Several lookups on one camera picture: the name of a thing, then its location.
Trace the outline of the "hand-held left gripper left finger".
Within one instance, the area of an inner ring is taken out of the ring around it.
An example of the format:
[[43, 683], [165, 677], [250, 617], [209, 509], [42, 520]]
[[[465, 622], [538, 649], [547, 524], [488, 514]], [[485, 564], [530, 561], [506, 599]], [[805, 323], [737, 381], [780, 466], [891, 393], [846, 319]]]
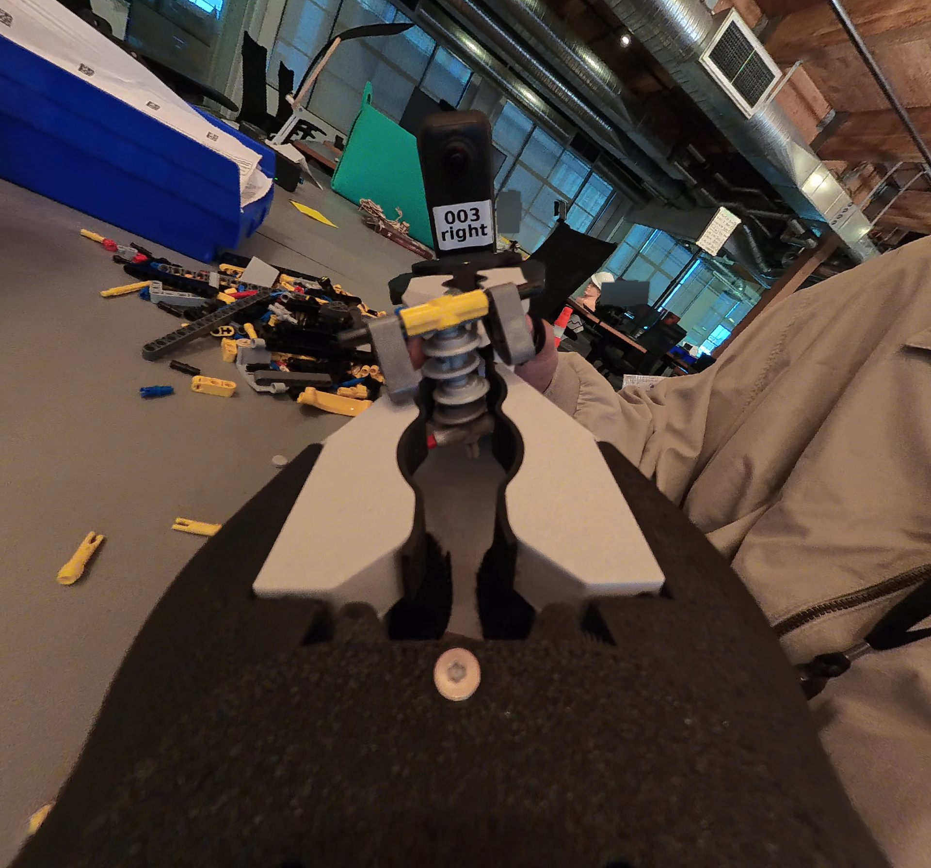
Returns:
[[450, 559], [426, 530], [414, 474], [427, 457], [414, 397], [380, 397], [337, 430], [286, 514], [253, 594], [368, 605], [394, 640], [438, 640], [450, 617]]

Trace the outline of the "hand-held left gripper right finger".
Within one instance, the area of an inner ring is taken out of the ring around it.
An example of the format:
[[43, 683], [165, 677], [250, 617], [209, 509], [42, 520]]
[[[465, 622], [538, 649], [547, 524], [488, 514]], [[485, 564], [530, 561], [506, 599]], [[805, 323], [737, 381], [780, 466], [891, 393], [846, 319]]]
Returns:
[[665, 575], [610, 471], [615, 449], [511, 371], [490, 374], [494, 535], [476, 574], [485, 640], [524, 640], [550, 605], [656, 596]]

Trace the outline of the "grey toy brick assembly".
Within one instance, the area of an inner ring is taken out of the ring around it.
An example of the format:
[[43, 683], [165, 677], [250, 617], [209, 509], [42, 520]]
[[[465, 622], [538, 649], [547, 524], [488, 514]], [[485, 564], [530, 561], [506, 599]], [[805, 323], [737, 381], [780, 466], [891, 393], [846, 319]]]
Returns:
[[426, 383], [435, 443], [476, 446], [494, 428], [481, 349], [490, 347], [493, 361], [509, 367], [527, 364], [536, 343], [524, 303], [540, 290], [541, 282], [530, 281], [443, 293], [343, 331], [337, 341], [372, 349], [397, 404], [415, 401]]

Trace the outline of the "person's right forearm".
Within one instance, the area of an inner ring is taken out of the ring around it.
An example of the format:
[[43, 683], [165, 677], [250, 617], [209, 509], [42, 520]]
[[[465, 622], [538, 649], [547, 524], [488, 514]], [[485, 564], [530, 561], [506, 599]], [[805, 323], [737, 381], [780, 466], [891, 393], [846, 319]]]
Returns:
[[766, 308], [702, 374], [621, 395], [558, 354], [547, 397], [737, 575], [785, 594], [928, 561], [928, 239]]

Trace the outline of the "grey desk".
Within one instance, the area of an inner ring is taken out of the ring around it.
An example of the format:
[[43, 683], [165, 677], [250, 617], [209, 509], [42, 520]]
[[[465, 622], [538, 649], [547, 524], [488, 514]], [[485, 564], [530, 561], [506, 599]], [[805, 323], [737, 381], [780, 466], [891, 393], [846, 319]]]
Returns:
[[[1, 181], [1, 865], [53, 801], [112, 674], [204, 541], [176, 517], [224, 524], [292, 459], [351, 420], [238, 387], [188, 389], [141, 347], [176, 317], [132, 295], [97, 242], [143, 242]], [[172, 387], [165, 399], [141, 387]], [[81, 580], [56, 584], [87, 531]]]

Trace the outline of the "person's right hand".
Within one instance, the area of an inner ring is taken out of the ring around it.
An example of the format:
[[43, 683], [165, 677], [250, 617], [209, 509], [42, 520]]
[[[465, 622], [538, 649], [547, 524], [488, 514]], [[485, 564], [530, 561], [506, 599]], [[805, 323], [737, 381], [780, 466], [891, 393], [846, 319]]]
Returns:
[[556, 343], [552, 323], [540, 319], [540, 317], [527, 317], [530, 337], [534, 341], [534, 357], [526, 364], [514, 366], [514, 374], [536, 389], [538, 393], [547, 393], [547, 389], [552, 384], [554, 369], [556, 369]]

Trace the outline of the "teal folding bin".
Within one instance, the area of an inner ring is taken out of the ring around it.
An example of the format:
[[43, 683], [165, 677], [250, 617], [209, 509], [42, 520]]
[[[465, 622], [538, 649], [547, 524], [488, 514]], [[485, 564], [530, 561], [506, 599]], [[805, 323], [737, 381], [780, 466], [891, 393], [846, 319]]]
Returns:
[[401, 211], [408, 235], [433, 248], [415, 137], [372, 105], [372, 83], [363, 87], [332, 172], [332, 190], [353, 203], [370, 200], [385, 211]]

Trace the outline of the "black tilted board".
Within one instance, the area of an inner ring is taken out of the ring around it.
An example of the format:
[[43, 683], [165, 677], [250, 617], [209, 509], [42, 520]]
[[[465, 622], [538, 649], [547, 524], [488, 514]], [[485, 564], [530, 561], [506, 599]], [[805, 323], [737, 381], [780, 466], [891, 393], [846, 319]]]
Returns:
[[556, 222], [543, 242], [530, 256], [530, 271], [543, 271], [541, 293], [530, 298], [530, 316], [547, 322], [562, 311], [569, 296], [582, 289], [591, 275], [604, 267], [616, 244], [574, 231]]

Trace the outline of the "pile of toy bricks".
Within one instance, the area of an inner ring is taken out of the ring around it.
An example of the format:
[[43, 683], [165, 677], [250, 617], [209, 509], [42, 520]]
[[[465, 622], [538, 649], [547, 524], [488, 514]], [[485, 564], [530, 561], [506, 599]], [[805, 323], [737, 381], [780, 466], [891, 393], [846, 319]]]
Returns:
[[267, 310], [236, 316], [159, 359], [185, 361], [196, 366], [201, 375], [236, 383], [236, 389], [243, 384], [258, 395], [291, 397], [343, 418], [360, 416], [377, 399], [385, 375], [373, 354], [344, 349], [339, 333], [370, 323], [380, 314], [329, 279], [277, 269], [229, 252], [218, 256], [213, 267], [188, 269], [132, 241], [119, 242], [87, 228], [78, 233], [132, 279], [99, 296], [134, 293], [174, 316], [176, 329], [262, 289], [273, 290]]

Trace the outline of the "long dark grey beam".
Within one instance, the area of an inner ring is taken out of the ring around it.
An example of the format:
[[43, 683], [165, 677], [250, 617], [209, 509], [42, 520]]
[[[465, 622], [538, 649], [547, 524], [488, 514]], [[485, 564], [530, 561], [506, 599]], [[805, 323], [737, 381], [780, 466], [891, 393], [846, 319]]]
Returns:
[[209, 337], [218, 325], [232, 322], [236, 316], [250, 314], [256, 310], [267, 310], [273, 290], [262, 289], [253, 295], [240, 296], [232, 303], [226, 303], [221, 310], [216, 310], [208, 316], [201, 316], [195, 322], [188, 322], [159, 338], [153, 338], [141, 347], [141, 357], [144, 361], [155, 361], [163, 355], [176, 354], [187, 347], [191, 341]]

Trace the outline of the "white air vent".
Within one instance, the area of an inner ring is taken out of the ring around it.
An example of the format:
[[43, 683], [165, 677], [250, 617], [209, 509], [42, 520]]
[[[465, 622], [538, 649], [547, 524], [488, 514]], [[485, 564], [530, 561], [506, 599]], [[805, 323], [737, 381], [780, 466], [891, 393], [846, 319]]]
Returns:
[[698, 62], [746, 116], [755, 116], [773, 98], [784, 71], [736, 8], [713, 16], [715, 30]]

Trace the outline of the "blue bin with papers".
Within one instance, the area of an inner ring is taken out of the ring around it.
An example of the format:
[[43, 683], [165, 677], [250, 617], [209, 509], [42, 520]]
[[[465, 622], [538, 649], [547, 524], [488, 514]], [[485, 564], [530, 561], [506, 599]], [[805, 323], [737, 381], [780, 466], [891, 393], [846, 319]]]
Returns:
[[260, 154], [234, 139], [226, 124], [211, 124], [191, 104], [167, 90], [138, 60], [56, 0], [0, 0], [1, 39], [33, 60], [52, 65], [137, 112], [220, 154], [238, 168], [240, 208], [272, 190], [260, 168]]

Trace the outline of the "person's beige jacket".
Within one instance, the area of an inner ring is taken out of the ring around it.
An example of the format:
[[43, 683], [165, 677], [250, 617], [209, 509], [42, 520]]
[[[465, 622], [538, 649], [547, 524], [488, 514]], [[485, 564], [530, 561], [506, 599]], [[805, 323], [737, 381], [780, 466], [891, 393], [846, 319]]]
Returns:
[[[909, 571], [928, 581], [928, 488], [889, 457], [751, 459], [766, 511], [736, 571], [777, 624]], [[820, 741], [894, 865], [928, 865], [928, 637], [867, 653], [814, 700]]]

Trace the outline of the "silver ventilation duct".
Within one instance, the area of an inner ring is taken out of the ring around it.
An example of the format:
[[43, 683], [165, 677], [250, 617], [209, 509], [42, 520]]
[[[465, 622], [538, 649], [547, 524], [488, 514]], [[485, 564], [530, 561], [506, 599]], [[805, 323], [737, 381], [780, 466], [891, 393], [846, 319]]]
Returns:
[[801, 219], [824, 222], [853, 261], [878, 256], [869, 221], [778, 107], [765, 104], [746, 116], [699, 65], [723, 18], [702, 0], [600, 0], [655, 60], [699, 105], [727, 142]]

